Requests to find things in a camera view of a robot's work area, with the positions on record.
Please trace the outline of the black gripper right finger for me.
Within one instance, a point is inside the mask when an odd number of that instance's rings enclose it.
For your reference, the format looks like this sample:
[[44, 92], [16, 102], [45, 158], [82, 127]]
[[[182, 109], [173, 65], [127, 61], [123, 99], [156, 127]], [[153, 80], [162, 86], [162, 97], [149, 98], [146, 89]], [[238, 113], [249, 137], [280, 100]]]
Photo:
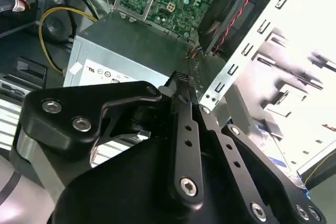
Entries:
[[220, 127], [182, 77], [201, 134], [204, 204], [191, 223], [326, 223], [321, 210], [235, 125]]

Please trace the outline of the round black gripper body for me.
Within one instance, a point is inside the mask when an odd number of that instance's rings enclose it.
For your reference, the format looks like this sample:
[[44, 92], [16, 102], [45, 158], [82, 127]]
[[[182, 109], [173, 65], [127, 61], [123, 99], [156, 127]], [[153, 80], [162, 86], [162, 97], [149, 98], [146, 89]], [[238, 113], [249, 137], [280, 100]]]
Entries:
[[190, 210], [170, 185], [168, 140], [139, 144], [77, 177], [53, 223], [250, 223], [251, 214], [209, 135], [201, 135], [203, 205]]

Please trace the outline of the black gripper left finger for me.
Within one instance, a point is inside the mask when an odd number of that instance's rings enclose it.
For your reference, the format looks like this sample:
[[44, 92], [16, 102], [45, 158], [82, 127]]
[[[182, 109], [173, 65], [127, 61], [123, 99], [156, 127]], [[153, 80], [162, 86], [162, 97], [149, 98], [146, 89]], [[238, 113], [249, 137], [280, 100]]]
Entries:
[[77, 177], [150, 140], [171, 145], [170, 185], [184, 206], [204, 198], [200, 136], [185, 74], [145, 81], [37, 90], [23, 104], [14, 150], [55, 204]]

